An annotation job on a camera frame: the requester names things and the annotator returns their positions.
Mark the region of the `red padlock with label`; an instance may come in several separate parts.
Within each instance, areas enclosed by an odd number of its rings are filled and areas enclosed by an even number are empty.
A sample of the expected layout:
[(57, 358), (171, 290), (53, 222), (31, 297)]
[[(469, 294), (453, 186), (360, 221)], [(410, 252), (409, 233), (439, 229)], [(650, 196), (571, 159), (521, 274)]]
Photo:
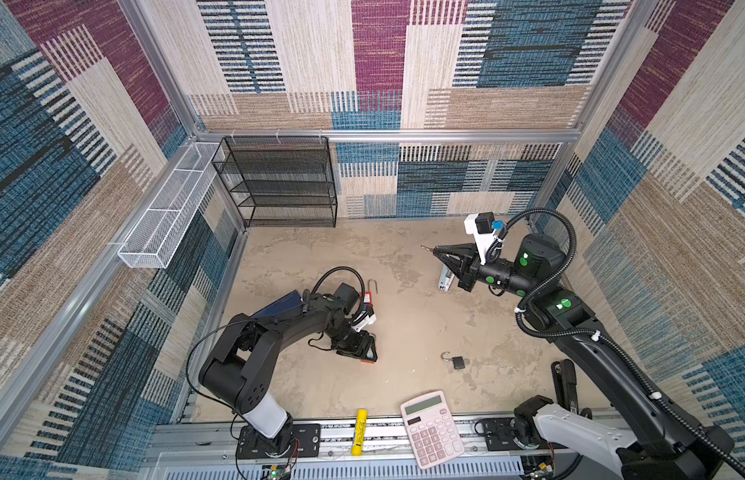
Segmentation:
[(372, 334), (366, 336), (360, 344), (360, 360), (375, 364), (378, 361), (376, 337)]

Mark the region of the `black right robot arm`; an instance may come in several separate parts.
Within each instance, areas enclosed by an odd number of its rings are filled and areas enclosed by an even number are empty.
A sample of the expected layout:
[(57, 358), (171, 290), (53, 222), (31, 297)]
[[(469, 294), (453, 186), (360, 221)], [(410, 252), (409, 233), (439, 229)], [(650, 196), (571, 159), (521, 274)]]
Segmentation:
[(577, 294), (560, 282), (568, 259), (550, 236), (527, 235), (514, 260), (492, 258), (475, 244), (432, 248), (471, 291), (478, 282), (520, 296), (518, 326), (556, 345), (618, 410), (628, 425), (612, 433), (590, 420), (540, 402), (528, 410), (536, 440), (570, 447), (624, 479), (712, 479), (723, 465), (742, 478), (735, 442), (720, 426), (706, 427), (668, 398), (609, 335)]

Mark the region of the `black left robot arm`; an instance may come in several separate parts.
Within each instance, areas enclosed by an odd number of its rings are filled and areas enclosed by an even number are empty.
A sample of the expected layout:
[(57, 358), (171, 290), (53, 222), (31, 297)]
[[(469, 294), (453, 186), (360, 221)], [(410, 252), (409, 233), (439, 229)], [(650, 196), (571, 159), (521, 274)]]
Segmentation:
[(272, 442), (292, 438), (292, 417), (270, 394), (282, 350), (318, 334), (330, 339), (330, 351), (375, 363), (376, 339), (354, 324), (352, 310), (364, 295), (344, 283), (333, 294), (292, 292), (268, 309), (270, 315), (234, 316), (222, 330), (198, 372), (200, 384), (242, 415), (254, 431)]

